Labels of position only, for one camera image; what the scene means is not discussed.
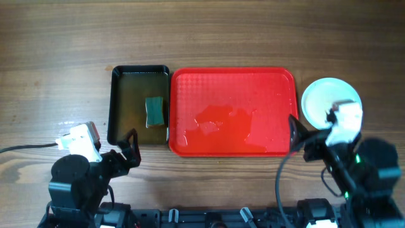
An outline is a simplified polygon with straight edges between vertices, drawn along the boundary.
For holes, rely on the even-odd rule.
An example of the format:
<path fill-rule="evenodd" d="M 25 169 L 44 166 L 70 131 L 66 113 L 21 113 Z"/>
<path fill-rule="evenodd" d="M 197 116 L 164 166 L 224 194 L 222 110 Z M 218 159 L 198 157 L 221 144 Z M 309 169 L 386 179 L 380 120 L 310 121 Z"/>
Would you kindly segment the yellow green sponge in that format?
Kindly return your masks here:
<path fill-rule="evenodd" d="M 160 96 L 146 98 L 146 127 L 151 128 L 164 124 L 163 98 Z"/>

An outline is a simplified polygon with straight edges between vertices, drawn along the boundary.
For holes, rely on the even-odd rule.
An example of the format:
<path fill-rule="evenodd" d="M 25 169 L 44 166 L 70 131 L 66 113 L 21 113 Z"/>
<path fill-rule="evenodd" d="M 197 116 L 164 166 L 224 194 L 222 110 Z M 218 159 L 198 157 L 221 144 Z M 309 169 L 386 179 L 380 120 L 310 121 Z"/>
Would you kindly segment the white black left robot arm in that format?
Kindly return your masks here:
<path fill-rule="evenodd" d="M 139 227 L 131 206 L 116 203 L 110 180 L 138 167 L 141 156 L 137 131 L 131 129 L 118 142 L 121 153 L 111 150 L 102 161 L 89 162 L 82 155 L 67 155 L 51 169 L 51 201 L 39 227 Z"/>

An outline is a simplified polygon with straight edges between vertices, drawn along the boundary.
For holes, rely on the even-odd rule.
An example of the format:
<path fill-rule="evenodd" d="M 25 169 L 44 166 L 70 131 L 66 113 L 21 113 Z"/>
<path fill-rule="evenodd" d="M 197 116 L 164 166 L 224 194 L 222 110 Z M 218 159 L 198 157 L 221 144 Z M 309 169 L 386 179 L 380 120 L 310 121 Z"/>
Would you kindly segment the white plate with sauce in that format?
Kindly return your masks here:
<path fill-rule="evenodd" d="M 361 98 L 357 91 L 347 82 L 336 78 L 322 78 L 314 81 L 303 92 L 301 109 L 306 120 L 316 129 L 331 126 L 327 122 L 327 113 L 338 101 L 352 100 L 359 103 Z"/>

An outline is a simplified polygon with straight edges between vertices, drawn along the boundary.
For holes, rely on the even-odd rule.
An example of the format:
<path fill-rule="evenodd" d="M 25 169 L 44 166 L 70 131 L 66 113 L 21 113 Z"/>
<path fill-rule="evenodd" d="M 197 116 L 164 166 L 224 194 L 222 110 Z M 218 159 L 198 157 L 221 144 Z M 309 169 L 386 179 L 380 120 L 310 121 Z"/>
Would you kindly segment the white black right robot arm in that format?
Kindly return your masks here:
<path fill-rule="evenodd" d="M 404 227 L 404 215 L 392 198 L 401 178 L 396 147 L 383 139 L 326 144 L 327 130 L 309 131 L 289 116 L 290 150 L 304 150 L 306 162 L 321 160 L 346 202 L 340 206 L 341 227 Z"/>

